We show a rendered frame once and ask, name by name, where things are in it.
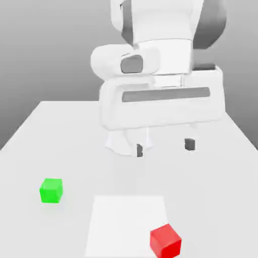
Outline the small green cube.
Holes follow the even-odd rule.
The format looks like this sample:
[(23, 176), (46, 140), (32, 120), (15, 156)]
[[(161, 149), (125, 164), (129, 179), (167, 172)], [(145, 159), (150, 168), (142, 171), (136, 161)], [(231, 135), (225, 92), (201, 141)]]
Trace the small green cube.
[(59, 203), (63, 194), (62, 179), (46, 178), (43, 181), (39, 192), (43, 203)]

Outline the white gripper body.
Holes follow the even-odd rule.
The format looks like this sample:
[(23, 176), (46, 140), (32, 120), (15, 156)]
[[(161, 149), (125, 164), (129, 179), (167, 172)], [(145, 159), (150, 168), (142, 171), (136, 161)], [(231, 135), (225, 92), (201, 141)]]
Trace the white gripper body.
[(108, 130), (219, 120), (225, 114), (223, 72), (196, 66), (184, 86), (174, 76), (130, 75), (109, 79), (100, 88), (100, 121)]

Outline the small red cube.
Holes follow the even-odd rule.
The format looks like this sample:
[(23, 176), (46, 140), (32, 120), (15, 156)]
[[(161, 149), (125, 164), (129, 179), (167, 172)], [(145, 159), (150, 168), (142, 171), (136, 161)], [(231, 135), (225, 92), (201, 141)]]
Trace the small red cube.
[(157, 258), (174, 258), (180, 254), (181, 237), (170, 224), (150, 232), (150, 248)]

